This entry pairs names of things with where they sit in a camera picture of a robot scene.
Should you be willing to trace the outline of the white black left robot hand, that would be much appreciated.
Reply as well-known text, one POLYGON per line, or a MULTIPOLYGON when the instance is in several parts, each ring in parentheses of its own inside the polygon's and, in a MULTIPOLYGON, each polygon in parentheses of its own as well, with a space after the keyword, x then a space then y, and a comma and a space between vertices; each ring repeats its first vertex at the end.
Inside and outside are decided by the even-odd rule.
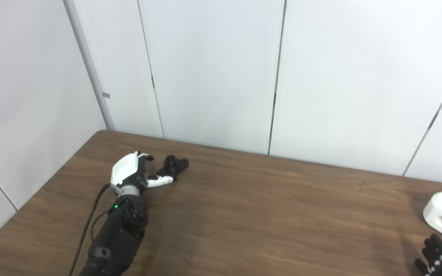
POLYGON ((169 175, 149 176, 146 165, 152 161, 153 156, 135 151, 121 158, 112 167, 110 185, 117 197, 141 196, 148 187, 159 187, 175 181, 169 175))

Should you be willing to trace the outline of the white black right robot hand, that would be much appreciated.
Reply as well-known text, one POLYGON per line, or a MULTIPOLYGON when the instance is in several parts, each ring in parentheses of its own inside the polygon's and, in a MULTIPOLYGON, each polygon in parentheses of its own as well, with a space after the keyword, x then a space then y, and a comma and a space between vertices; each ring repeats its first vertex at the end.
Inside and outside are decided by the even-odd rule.
POLYGON ((442 276, 442 239, 437 234, 424 240, 421 258, 414 260, 414 265, 423 276, 442 276))

